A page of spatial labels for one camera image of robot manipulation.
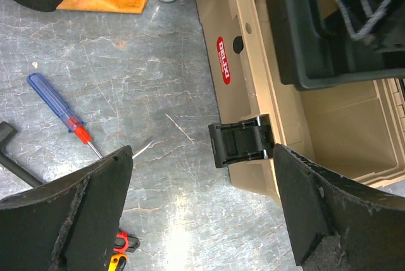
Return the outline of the tan plastic tool box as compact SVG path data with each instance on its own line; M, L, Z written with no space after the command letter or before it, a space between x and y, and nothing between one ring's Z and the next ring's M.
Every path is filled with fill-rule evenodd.
M196 0L220 123L215 165L280 199L273 147L371 187L404 179L404 77L300 91L280 78L266 0Z

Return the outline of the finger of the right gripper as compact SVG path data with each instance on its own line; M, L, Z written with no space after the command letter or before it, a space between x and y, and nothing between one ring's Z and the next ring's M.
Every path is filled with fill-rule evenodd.
M347 32L379 53L404 51L404 0L335 0Z

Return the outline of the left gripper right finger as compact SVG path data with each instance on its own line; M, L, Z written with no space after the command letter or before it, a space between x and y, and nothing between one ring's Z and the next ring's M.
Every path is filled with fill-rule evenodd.
M404 270L404 198L274 147L296 265L303 270Z

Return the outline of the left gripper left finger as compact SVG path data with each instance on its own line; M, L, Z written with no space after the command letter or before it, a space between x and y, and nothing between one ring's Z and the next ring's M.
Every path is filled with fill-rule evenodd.
M1 270L107 270L132 149L1 200Z

